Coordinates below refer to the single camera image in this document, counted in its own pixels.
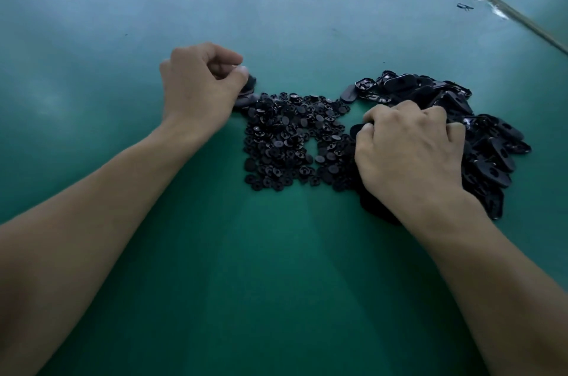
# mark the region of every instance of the forearm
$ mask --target forearm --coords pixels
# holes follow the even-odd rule
[[[0,374],[34,374],[59,347],[201,141],[183,144],[160,128],[0,226]]]
[[[445,207],[437,220],[408,226],[436,262],[492,374],[568,374],[566,293],[471,195],[453,196]]]

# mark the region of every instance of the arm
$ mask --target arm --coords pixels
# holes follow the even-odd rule
[[[0,226],[0,374],[35,374],[65,340],[158,197],[229,118],[242,59],[213,44],[174,50],[160,65],[162,125]]]
[[[436,262],[490,372],[568,374],[568,295],[461,187],[464,127],[413,102],[377,106],[365,120],[374,121],[357,136],[365,187]]]

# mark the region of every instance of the person's left hand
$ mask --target person's left hand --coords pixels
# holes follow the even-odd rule
[[[206,42],[177,48],[160,64],[164,84],[162,125],[184,141],[205,143],[229,119],[248,70],[243,57]]]

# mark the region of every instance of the debris on table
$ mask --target debris on table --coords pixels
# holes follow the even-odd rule
[[[280,192],[294,180],[310,186],[324,182],[337,192],[357,191],[361,207],[387,222],[400,224],[361,181],[354,155],[356,135],[363,124],[353,126],[346,134],[345,126],[338,121],[349,112],[348,104],[357,99],[388,107],[407,99],[421,109],[439,105],[446,110],[448,122],[463,123],[462,184],[494,220],[503,214],[502,189],[511,185],[509,174],[516,168],[511,155],[531,151],[513,126],[489,114],[474,115],[467,103],[471,91],[452,81],[384,71],[379,78],[363,78],[348,86],[337,100],[296,93],[258,95],[253,93],[255,82],[256,78],[250,77],[241,92],[243,96],[255,95],[241,110],[248,119],[244,151],[249,155],[245,161],[249,174],[245,183],[255,191],[273,188]],[[304,146],[311,138],[317,142],[317,154],[313,155]]]

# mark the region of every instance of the person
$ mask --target person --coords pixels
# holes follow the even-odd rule
[[[160,126],[0,226],[0,374],[36,374],[79,321],[180,168],[229,119],[243,57],[212,43],[160,65]],[[364,115],[365,187],[435,261],[493,375],[568,374],[568,296],[461,186],[465,129],[410,101]]]

